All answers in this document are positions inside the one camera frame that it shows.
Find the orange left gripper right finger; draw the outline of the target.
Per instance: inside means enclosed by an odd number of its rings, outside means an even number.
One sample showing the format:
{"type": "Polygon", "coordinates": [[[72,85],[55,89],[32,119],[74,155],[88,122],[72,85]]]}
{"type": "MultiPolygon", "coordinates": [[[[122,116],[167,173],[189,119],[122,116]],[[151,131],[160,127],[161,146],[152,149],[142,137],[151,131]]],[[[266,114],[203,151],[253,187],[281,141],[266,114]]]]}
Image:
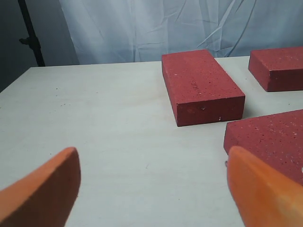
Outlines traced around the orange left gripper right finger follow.
{"type": "Polygon", "coordinates": [[[250,151],[230,149],[227,182],[245,226],[303,225],[303,187],[250,151]]]}

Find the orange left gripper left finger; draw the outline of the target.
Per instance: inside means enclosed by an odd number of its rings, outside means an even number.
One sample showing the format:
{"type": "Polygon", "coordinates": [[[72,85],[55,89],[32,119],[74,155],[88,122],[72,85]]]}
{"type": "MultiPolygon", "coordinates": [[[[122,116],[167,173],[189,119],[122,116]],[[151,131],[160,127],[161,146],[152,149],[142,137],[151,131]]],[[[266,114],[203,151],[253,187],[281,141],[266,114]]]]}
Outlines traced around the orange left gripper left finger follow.
{"type": "Polygon", "coordinates": [[[69,147],[0,192],[2,227],[63,227],[78,196],[80,159],[69,147]]]}

